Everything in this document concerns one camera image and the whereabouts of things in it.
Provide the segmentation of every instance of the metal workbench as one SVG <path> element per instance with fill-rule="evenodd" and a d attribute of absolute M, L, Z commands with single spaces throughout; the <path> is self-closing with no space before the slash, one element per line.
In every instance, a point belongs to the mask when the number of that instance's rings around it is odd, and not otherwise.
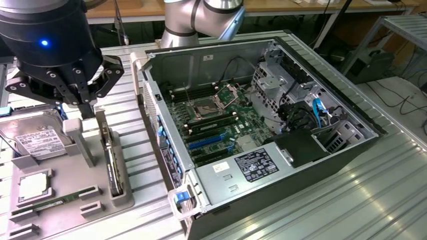
<path fill-rule="evenodd" d="M 360 106 L 388 136 L 344 169 L 255 213 L 207 239 L 423 239 L 427 236 L 427 155 L 426 144 L 356 89 L 291 34 L 281 31 L 244 34 L 236 39 L 280 36 Z M 153 157 L 137 109 L 129 72 L 129 53 L 155 48 L 153 44 L 115 47 L 104 53 L 119 55 L 127 73 L 99 104 L 105 106 L 107 120 L 120 134 L 128 167 L 135 206 L 125 212 L 72 229 L 60 239 L 183 239 L 180 223 L 172 216 L 167 189 Z M 9 95 L 11 106 L 35 101 Z M 84 135 L 96 134 L 96 121 L 83 122 Z M 5 231 L 11 151 L 0 154 L 0 233 Z"/>

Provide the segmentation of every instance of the warning label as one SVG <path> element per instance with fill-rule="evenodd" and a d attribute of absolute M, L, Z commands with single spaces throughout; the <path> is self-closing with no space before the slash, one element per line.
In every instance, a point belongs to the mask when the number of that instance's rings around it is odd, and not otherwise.
<path fill-rule="evenodd" d="M 249 183 L 279 171 L 264 148 L 236 157 L 235 161 Z"/>
<path fill-rule="evenodd" d="M 60 137 L 53 129 L 17 136 L 16 140 L 33 157 L 43 156 L 65 149 Z"/>

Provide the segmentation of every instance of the wooden table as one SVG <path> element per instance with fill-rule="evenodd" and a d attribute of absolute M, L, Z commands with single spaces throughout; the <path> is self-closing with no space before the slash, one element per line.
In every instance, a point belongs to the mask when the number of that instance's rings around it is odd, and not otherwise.
<path fill-rule="evenodd" d="M 414 8 L 419 3 L 414 0 L 402 0 L 406 4 L 400 11 L 404 10 L 403 14 L 407 15 L 412 12 Z M 165 5 L 163 0 L 141 0 L 143 6 L 133 9 L 121 9 L 123 22 L 151 22 L 164 21 L 165 19 Z M 331 14 L 317 41 L 315 48 L 320 45 L 324 36 L 335 22 L 339 11 L 344 5 L 346 0 L 340 0 L 340 3 L 330 4 L 326 13 Z M 291 0 L 244 0 L 245 16 L 260 17 L 260 16 L 284 16 L 284 15 L 313 15 L 322 14 L 326 10 L 326 4 L 295 3 Z M 399 9 L 394 4 L 391 5 L 371 5 L 364 0 L 352 0 L 346 13 L 366 13 L 366 12 L 390 12 L 398 11 Z M 115 9 L 97 10 L 96 8 L 89 10 L 85 14 L 89 24 L 108 24 L 115 22 Z"/>

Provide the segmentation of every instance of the blue led light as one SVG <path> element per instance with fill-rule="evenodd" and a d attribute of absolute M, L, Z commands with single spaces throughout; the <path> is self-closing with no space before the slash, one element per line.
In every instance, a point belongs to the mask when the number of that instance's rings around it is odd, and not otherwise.
<path fill-rule="evenodd" d="M 40 41 L 41 46 L 47 47 L 49 46 L 49 42 L 47 40 L 41 40 Z"/>

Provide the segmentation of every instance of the robotic arm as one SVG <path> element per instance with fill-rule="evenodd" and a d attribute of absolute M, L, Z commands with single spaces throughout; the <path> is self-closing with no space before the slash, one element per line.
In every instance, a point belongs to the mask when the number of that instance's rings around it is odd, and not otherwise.
<path fill-rule="evenodd" d="M 5 90 L 51 105 L 76 106 L 83 119 L 95 117 L 96 99 L 124 73 L 120 58 L 95 46 L 85 12 L 83 0 L 0 1 L 0 36 L 20 70 Z"/>
<path fill-rule="evenodd" d="M 197 32 L 229 41 L 243 23 L 243 0 L 164 0 L 161 48 L 199 43 Z"/>
<path fill-rule="evenodd" d="M 236 35 L 243 0 L 164 2 L 163 48 L 196 45 L 196 31 L 224 41 Z M 96 48 L 85 12 L 83 0 L 0 0 L 0 37 L 19 68 L 5 90 L 51 105 L 75 106 L 89 119 L 96 99 L 105 97 L 124 68 L 119 57 Z M 91 81 L 100 66 L 103 71 Z"/>

